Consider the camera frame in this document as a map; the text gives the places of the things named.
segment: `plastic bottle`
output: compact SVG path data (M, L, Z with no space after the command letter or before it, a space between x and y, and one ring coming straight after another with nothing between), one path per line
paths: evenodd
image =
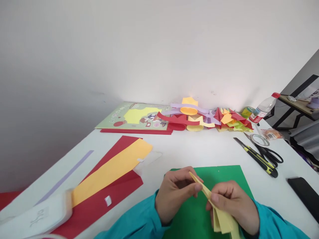
M252 123L257 124L261 119L263 119L268 112L275 106L276 100L279 98L279 93L273 93L269 98L261 102L258 107L249 116L249 120Z

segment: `black phone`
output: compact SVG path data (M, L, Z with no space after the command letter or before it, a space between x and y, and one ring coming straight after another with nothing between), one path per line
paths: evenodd
M319 195L304 178L287 179L289 185L319 223Z

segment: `black scissors handle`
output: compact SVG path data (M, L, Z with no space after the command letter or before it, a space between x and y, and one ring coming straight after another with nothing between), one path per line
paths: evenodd
M261 156L264 159L267 158L274 165L275 168L278 167L279 163L283 163L283 158L279 154L277 154L275 151L268 148L261 147L259 145L256 145L256 147L259 150Z

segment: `teal sleeve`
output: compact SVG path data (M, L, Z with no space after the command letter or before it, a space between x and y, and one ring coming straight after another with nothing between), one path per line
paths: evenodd
M253 202L257 207L260 219L259 237L257 238L309 238L299 228L284 220L279 213L271 207L264 206L255 200L253 200ZM244 235L246 238L255 238L247 236L246 233L244 233Z
M129 209L108 231L99 233L94 239L162 238L169 227L162 226L155 209L157 192Z

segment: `white table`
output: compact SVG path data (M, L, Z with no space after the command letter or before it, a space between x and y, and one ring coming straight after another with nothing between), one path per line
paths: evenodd
M267 129L270 126L262 120L260 128ZM240 165L257 201L277 210L283 218L299 227L310 238L319 238L318 223L286 181L287 178L303 177L319 193L319 175L283 139L271 142L270 148L284 158L284 163L278 167L279 176L274 179L233 139L238 137L252 146L241 132L219 133L216 129L209 129L201 132L174 131L172 135L124 135L144 138L153 145L153 152L160 152L162 156L143 168L144 184L140 188L78 235L77 239L90 239L100 231L109 229L125 211L152 195L159 188L164 173L171 168L222 165ZM4 208L0 213L0 220L19 215L31 208L89 150L94 150L53 195L77 186L121 136L119 133L100 133L97 129L92 131Z

